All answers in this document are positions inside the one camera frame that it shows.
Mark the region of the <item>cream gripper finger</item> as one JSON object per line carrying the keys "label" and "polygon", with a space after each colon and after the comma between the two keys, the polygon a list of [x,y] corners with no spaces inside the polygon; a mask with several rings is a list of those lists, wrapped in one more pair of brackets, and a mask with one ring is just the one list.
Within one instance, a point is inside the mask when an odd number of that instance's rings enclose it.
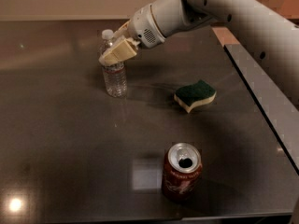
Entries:
{"label": "cream gripper finger", "polygon": [[103,66],[121,63],[136,56],[139,42],[124,35],[116,39],[110,48],[105,49],[99,58]]}
{"label": "cream gripper finger", "polygon": [[119,38],[121,36],[128,37],[130,34],[128,32],[129,21],[124,23],[117,31],[114,32],[114,37]]}

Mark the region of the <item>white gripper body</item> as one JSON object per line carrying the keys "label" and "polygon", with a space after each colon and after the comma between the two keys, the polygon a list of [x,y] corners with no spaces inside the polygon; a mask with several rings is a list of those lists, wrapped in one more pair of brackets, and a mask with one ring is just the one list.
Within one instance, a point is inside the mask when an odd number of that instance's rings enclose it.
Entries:
{"label": "white gripper body", "polygon": [[173,34],[201,28],[213,21],[210,15],[192,8],[187,0],[156,0],[134,14],[128,32],[142,48],[151,49]]}

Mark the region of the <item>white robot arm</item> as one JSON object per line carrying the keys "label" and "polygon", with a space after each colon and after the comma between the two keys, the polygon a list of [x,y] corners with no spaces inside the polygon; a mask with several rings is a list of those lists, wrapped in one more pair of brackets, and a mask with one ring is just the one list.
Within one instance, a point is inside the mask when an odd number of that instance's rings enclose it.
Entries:
{"label": "white robot arm", "polygon": [[226,26],[294,105],[299,102],[299,28],[256,0],[156,0],[119,28],[99,58],[111,66],[169,36],[214,22]]}

